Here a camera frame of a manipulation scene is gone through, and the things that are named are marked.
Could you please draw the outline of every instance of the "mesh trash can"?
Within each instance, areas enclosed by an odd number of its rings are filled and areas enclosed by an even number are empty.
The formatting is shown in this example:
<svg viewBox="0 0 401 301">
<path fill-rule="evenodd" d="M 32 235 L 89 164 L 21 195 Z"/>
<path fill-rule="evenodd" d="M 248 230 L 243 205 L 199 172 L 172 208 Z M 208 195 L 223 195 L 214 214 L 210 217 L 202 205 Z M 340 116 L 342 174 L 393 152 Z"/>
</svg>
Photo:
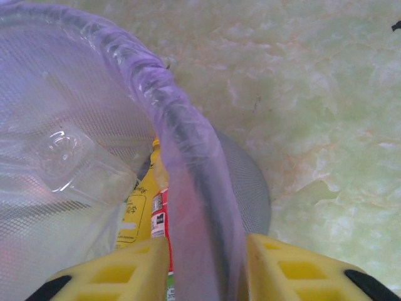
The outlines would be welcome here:
<svg viewBox="0 0 401 301">
<path fill-rule="evenodd" d="M 138 39 L 101 17 L 34 4 L 0 5 L 2 300 L 24 300 L 54 272 L 113 248 L 121 207 L 55 196 L 29 169 L 29 147 L 64 122 L 137 174 L 160 137 L 177 299 L 234 300 L 245 233 L 268 232 L 258 167 Z"/>
</svg>

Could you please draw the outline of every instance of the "yellow plastic object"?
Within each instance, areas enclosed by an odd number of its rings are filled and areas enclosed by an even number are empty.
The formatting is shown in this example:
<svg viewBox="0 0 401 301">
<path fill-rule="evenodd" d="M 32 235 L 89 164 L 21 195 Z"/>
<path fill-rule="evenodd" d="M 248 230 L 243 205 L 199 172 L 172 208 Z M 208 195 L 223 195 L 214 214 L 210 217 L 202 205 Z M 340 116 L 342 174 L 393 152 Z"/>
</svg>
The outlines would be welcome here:
<svg viewBox="0 0 401 301">
<path fill-rule="evenodd" d="M 358 267 L 263 235 L 247 236 L 253 301 L 372 301 L 343 273 Z"/>
<path fill-rule="evenodd" d="M 154 146 L 159 145 L 158 138 L 154 141 Z M 156 158 L 154 176 L 159 192 L 153 199 L 152 206 L 152 237 L 164 236 L 169 242 L 170 268 L 167 276 L 166 301 L 175 301 L 174 287 L 174 262 L 172 259 L 171 242 L 169 235 L 169 173 L 165 169 L 162 158 Z"/>
<path fill-rule="evenodd" d="M 169 269 L 169 247 L 154 238 L 63 270 L 48 281 L 72 279 L 51 301 L 162 301 Z"/>
<path fill-rule="evenodd" d="M 154 165 L 160 156 L 159 140 L 153 143 L 154 151 L 150 155 L 150 167 L 142 182 L 129 196 L 123 221 L 118 232 L 115 248 L 121 249 L 133 243 L 150 238 L 152 203 L 159 187 L 155 182 Z"/>
</svg>

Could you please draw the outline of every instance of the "red label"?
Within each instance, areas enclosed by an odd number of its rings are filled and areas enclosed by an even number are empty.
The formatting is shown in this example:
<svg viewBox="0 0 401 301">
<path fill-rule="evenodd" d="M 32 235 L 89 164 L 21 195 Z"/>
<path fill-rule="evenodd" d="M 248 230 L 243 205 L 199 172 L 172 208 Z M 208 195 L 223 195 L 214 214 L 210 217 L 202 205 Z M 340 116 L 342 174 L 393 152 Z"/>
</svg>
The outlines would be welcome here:
<svg viewBox="0 0 401 301">
<path fill-rule="evenodd" d="M 156 194 L 153 198 L 152 206 L 152 237 L 165 236 L 169 242 L 170 253 L 170 270 L 173 269 L 170 235 L 169 235 L 169 217 L 167 215 L 167 195 L 169 190 L 163 190 L 161 193 Z"/>
</svg>

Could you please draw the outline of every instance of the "plastic bottle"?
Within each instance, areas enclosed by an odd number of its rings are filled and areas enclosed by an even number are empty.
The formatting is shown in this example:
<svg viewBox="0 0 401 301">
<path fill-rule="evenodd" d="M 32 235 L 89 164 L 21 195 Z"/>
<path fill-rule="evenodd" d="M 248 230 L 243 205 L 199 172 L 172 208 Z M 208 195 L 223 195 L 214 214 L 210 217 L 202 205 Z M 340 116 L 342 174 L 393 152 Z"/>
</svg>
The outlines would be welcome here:
<svg viewBox="0 0 401 301">
<path fill-rule="evenodd" d="M 122 204 L 137 180 L 126 163 L 71 123 L 44 136 L 28 160 L 53 193 L 89 206 Z"/>
<path fill-rule="evenodd" d="M 123 222 L 118 233 L 116 249 L 124 248 L 132 243 L 147 240 L 151 237 L 152 200 L 159 187 L 154 177 L 156 159 L 160 154 L 159 144 L 154 144 L 150 155 L 150 167 L 140 184 L 133 190 L 127 200 Z"/>
<path fill-rule="evenodd" d="M 160 145 L 158 139 L 155 139 L 154 146 Z M 169 217 L 167 214 L 168 191 L 169 191 L 169 174 L 165 170 L 162 158 L 158 156 L 155 162 L 154 176 L 159 187 L 159 193 L 153 199 L 152 208 L 152 237 L 165 236 L 169 241 L 170 252 L 170 268 L 167 277 L 166 300 L 174 301 L 174 267 L 172 261 L 170 235 L 169 235 Z"/>
</svg>

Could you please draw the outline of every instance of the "clear plastic bottle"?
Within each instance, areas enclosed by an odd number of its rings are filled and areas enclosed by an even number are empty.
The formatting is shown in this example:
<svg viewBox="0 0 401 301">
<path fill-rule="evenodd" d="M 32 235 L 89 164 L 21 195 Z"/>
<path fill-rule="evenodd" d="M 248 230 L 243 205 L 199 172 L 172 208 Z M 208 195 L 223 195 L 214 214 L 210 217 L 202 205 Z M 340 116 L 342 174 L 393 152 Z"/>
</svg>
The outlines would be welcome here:
<svg viewBox="0 0 401 301">
<path fill-rule="evenodd" d="M 155 139 L 153 146 L 158 147 L 160 142 Z M 174 266 L 172 261 L 170 235 L 169 235 L 169 217 L 167 214 L 168 192 L 169 192 L 169 174 L 165 170 L 160 155 L 156 158 L 154 167 L 154 176 L 159 187 L 159 193 L 153 199 L 152 208 L 152 237 L 165 236 L 169 241 L 170 269 L 167 277 L 166 301 L 175 300 L 174 292 Z"/>
<path fill-rule="evenodd" d="M 70 123 L 43 137 L 30 159 L 51 191 L 89 206 L 122 204 L 137 180 L 126 163 Z"/>
</svg>

